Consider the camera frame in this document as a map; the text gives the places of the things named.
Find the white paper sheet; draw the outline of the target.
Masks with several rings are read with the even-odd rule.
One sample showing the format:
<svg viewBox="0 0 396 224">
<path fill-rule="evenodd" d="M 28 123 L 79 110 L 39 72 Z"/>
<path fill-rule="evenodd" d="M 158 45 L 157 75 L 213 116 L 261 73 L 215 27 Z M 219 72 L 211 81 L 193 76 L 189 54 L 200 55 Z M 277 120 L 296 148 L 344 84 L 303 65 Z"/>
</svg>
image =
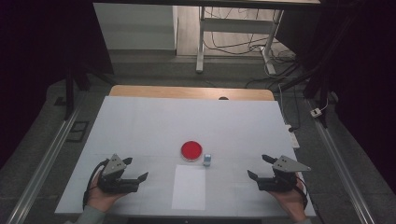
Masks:
<svg viewBox="0 0 396 224">
<path fill-rule="evenodd" d="M 205 210 L 205 167 L 194 165 L 176 167 L 172 208 Z"/>
</svg>

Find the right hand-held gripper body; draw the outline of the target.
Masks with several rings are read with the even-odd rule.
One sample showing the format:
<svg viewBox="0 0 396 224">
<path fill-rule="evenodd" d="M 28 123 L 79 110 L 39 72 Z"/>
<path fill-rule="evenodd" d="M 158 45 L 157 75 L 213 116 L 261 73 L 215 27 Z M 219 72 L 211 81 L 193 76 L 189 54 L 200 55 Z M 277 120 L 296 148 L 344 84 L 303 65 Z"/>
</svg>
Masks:
<svg viewBox="0 0 396 224">
<path fill-rule="evenodd" d="M 271 164 L 273 177 L 258 177 L 256 183 L 259 190 L 287 192 L 297 185 L 297 172 L 308 172 L 311 168 L 287 156 L 280 156 Z"/>
</svg>

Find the white power strip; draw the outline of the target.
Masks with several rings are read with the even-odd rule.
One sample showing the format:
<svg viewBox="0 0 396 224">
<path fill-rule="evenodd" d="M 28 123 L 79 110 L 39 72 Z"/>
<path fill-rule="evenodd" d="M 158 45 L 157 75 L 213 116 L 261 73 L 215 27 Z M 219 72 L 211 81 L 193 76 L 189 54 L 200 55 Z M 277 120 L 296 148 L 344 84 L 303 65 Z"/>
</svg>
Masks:
<svg viewBox="0 0 396 224">
<path fill-rule="evenodd" d="M 291 142 L 292 147 L 294 149 L 299 148 L 300 145 L 299 145 L 297 137 L 296 137 L 296 135 L 294 133 L 294 129 L 289 124 L 286 125 L 286 129 L 287 129 L 287 131 L 288 131 L 288 133 L 290 135 L 290 142 Z"/>
</svg>

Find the dark curtain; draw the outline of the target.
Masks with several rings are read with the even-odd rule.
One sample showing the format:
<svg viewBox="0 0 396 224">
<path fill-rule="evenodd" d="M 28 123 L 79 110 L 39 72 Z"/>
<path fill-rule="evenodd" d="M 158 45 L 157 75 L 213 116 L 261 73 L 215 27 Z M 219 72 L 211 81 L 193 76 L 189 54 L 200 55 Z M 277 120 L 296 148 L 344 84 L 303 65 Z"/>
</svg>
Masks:
<svg viewBox="0 0 396 224">
<path fill-rule="evenodd" d="M 315 69 L 352 18 L 304 96 L 320 89 L 336 94 L 338 118 L 396 194 L 396 0 L 322 2 L 332 8 L 285 11 L 276 38 L 296 53 L 304 69 Z"/>
<path fill-rule="evenodd" d="M 0 0 L 0 168 L 30 129 L 47 88 L 113 67 L 94 0 Z"/>
</svg>

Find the round red ink pad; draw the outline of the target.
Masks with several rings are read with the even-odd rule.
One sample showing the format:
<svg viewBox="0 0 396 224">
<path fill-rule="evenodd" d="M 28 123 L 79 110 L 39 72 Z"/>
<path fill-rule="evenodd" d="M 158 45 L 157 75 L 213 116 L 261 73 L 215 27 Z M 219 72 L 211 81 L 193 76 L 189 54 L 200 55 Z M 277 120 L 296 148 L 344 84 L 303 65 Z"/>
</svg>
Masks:
<svg viewBox="0 0 396 224">
<path fill-rule="evenodd" d="M 197 161 L 202 153 L 202 146 L 195 141 L 184 143 L 180 150 L 181 156 L 185 161 Z"/>
</svg>

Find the white cabinet panel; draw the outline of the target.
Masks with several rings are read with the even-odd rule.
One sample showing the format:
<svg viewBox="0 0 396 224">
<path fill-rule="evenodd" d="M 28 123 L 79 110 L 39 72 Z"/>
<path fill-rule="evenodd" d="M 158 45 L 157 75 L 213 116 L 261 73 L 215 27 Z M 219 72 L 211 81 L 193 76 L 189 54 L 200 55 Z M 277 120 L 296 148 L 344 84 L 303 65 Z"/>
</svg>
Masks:
<svg viewBox="0 0 396 224">
<path fill-rule="evenodd" d="M 175 50 L 177 7 L 93 4 L 108 49 Z"/>
</svg>

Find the aluminium floor rail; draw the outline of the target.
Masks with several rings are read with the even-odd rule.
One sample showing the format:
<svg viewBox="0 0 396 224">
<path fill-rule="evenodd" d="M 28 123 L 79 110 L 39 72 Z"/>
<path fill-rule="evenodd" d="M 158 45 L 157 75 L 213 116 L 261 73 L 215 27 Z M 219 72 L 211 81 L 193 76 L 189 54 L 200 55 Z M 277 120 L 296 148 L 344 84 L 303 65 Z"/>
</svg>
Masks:
<svg viewBox="0 0 396 224">
<path fill-rule="evenodd" d="M 349 172 L 329 130 L 322 125 L 318 118 L 313 118 L 313 121 L 315 122 L 320 138 L 328 151 L 329 157 L 332 160 L 334 168 L 341 179 L 344 189 L 361 224 L 375 224 L 375 219 L 368 207 L 368 204 L 364 200 L 360 189 Z"/>
<path fill-rule="evenodd" d="M 28 182 L 21 197 L 7 219 L 6 224 L 23 224 L 24 220 L 27 218 L 27 215 L 34 204 L 34 201 L 41 190 L 50 172 L 50 169 L 56 161 L 56 158 L 58 157 L 65 142 L 66 136 L 70 132 L 80 110 L 81 104 L 78 104 L 75 110 L 71 113 L 70 117 L 62 123 L 41 162 L 35 169 L 32 178 Z"/>
</svg>

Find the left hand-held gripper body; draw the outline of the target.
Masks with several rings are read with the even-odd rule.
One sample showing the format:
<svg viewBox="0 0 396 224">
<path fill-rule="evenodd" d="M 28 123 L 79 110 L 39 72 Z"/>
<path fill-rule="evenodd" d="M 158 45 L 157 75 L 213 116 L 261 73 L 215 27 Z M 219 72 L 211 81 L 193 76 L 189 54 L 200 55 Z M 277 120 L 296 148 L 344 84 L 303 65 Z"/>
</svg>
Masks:
<svg viewBox="0 0 396 224">
<path fill-rule="evenodd" d="M 100 173 L 98 187 L 105 193 L 131 193 L 137 192 L 139 182 L 137 179 L 122 179 L 128 165 L 114 154 Z"/>
</svg>

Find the black metal stand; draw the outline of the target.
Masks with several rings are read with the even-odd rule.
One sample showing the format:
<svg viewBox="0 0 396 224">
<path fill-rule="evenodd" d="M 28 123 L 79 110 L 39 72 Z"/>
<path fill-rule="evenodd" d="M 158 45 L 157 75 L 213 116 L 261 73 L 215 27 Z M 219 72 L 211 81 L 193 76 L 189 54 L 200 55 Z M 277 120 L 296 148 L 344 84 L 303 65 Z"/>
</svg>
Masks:
<svg viewBox="0 0 396 224">
<path fill-rule="evenodd" d="M 81 91 L 88 91 L 91 82 L 88 79 L 88 66 L 85 63 L 77 63 L 66 70 L 66 110 L 64 119 L 68 120 L 74 111 L 74 84 Z"/>
</svg>

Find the person's left hand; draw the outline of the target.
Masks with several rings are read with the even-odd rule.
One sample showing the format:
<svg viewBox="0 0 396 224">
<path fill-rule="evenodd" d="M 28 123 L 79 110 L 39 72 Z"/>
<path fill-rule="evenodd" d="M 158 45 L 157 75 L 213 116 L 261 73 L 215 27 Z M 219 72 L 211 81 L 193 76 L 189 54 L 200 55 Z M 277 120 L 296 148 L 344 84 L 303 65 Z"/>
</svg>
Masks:
<svg viewBox="0 0 396 224">
<path fill-rule="evenodd" d="M 123 194 L 105 193 L 97 187 L 99 175 L 96 175 L 88 188 L 87 205 L 106 213 Z"/>
</svg>

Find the large white table cover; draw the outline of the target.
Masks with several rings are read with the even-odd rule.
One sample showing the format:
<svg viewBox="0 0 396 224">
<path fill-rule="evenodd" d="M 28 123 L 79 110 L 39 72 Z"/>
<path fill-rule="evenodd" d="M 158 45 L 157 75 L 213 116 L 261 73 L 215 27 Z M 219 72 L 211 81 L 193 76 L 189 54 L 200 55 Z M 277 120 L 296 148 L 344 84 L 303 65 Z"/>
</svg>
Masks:
<svg viewBox="0 0 396 224">
<path fill-rule="evenodd" d="M 197 161 L 180 153 L 188 141 L 202 146 Z M 272 176 L 262 155 L 295 156 L 276 101 L 112 97 L 104 101 L 85 147 L 56 208 L 79 214 L 93 168 L 113 154 L 133 158 L 124 178 L 148 172 L 136 193 L 111 211 L 127 217 L 282 217 L 284 211 L 258 189 L 248 170 Z M 211 161 L 205 167 L 204 161 Z M 178 165 L 205 167 L 205 210 L 172 208 Z"/>
</svg>

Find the black floor frame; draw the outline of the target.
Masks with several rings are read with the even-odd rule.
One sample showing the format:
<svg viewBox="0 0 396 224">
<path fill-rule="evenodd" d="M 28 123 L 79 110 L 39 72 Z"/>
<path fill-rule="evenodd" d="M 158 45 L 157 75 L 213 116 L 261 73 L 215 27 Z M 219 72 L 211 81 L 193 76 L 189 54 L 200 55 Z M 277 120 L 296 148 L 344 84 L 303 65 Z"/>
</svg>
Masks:
<svg viewBox="0 0 396 224">
<path fill-rule="evenodd" d="M 88 130 L 88 126 L 88 121 L 75 121 L 67 135 L 66 141 L 71 143 L 80 143 Z"/>
</svg>

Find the person's right hand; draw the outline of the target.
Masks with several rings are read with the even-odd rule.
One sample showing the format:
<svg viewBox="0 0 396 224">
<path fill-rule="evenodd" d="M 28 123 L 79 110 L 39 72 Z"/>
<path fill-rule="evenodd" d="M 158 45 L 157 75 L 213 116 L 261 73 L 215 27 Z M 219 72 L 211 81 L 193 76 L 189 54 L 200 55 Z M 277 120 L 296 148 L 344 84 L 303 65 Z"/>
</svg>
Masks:
<svg viewBox="0 0 396 224">
<path fill-rule="evenodd" d="M 277 200 L 293 223 L 308 219 L 304 211 L 304 198 L 295 189 L 288 192 L 274 192 L 270 194 Z"/>
</svg>

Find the white desk frame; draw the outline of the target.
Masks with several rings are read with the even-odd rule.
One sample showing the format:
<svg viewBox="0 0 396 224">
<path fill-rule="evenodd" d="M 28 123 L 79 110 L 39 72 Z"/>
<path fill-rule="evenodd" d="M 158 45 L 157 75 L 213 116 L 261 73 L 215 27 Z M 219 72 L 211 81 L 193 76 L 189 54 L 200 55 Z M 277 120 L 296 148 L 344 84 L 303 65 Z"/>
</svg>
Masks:
<svg viewBox="0 0 396 224">
<path fill-rule="evenodd" d="M 270 51 L 274 42 L 278 25 L 283 14 L 282 10 L 275 9 L 271 20 L 226 19 L 206 16 L 205 7 L 199 7 L 199 42 L 197 49 L 196 72 L 204 71 L 204 35 L 205 32 L 266 35 L 264 46 L 260 46 L 260 53 L 264 60 L 266 72 L 272 76 L 276 73 Z"/>
</svg>

